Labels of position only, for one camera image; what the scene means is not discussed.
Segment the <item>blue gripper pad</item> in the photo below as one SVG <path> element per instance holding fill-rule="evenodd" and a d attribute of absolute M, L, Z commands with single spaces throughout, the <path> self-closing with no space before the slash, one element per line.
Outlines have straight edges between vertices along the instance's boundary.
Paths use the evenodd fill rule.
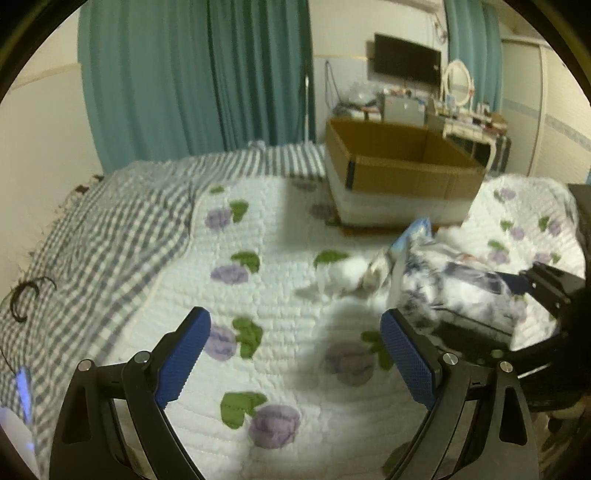
<path fill-rule="evenodd" d="M 205 309 L 196 307 L 172 334 L 176 344 L 158 372 L 158 388 L 154 394 L 160 408 L 178 399 L 212 328 L 212 319 Z"/>
<path fill-rule="evenodd" d="M 440 368 L 437 360 L 433 364 L 433 355 L 426 355 L 431 357 L 429 363 L 425 356 L 419 353 L 417 345 L 410 336 L 420 337 L 421 340 L 427 339 L 413 334 L 414 331 L 411 332 L 409 329 L 412 329 L 412 327 L 397 310 L 388 310 L 382 315 L 379 331 L 386 350 L 402 375 L 414 401 L 425 405 L 431 410 L 436 402 L 436 388 L 439 386 L 440 378 L 438 377 L 441 375 L 441 370 L 437 370 L 437 368 Z M 433 345 L 430 345 L 430 347 L 433 348 L 433 352 L 436 352 Z"/>

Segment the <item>crumpled fabric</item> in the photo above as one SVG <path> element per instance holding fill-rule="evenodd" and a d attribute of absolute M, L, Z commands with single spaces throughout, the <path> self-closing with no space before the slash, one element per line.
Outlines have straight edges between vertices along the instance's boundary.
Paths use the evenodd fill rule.
<path fill-rule="evenodd" d="M 500 275 L 415 228 L 397 245 L 389 308 L 398 308 L 413 327 L 429 335 L 447 322 L 507 345 L 521 314 Z"/>

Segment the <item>striped blanket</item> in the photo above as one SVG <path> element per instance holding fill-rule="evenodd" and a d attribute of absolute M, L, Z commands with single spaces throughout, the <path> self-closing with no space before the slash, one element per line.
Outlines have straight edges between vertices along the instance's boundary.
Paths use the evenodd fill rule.
<path fill-rule="evenodd" d="M 0 310 L 0 403 L 33 433 L 41 477 L 77 363 L 101 364 L 126 321 L 143 304 L 154 277 L 189 243 L 196 200 L 218 182 L 240 177 L 324 177 L 324 147 L 247 148 L 165 163 L 135 162 L 93 186 L 34 255 L 25 280 L 43 275 L 39 295 L 25 290 L 16 322 Z M 22 401 L 20 371 L 32 406 Z"/>

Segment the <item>teal curtain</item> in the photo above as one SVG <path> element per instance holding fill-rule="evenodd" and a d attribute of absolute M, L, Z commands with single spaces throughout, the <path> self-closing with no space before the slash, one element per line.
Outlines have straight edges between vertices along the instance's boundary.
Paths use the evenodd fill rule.
<path fill-rule="evenodd" d="M 133 160 L 222 151 L 207 5 L 90 0 L 78 55 L 95 146 L 106 172 Z"/>
<path fill-rule="evenodd" d="M 459 59 L 474 78 L 474 105 L 501 107 L 503 58 L 499 19 L 494 7 L 480 0 L 445 0 L 449 59 Z"/>
<path fill-rule="evenodd" d="M 78 52 L 105 172 L 303 138 L 307 0 L 90 0 Z"/>
<path fill-rule="evenodd" d="M 209 12 L 226 148 L 302 141 L 306 72 L 313 81 L 307 0 L 210 0 Z"/>

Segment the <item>television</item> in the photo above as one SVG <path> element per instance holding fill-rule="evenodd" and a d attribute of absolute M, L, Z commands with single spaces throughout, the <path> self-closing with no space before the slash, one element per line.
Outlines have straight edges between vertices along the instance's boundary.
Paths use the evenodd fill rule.
<path fill-rule="evenodd" d="M 376 33 L 374 72 L 439 87 L 441 52 L 401 38 Z"/>

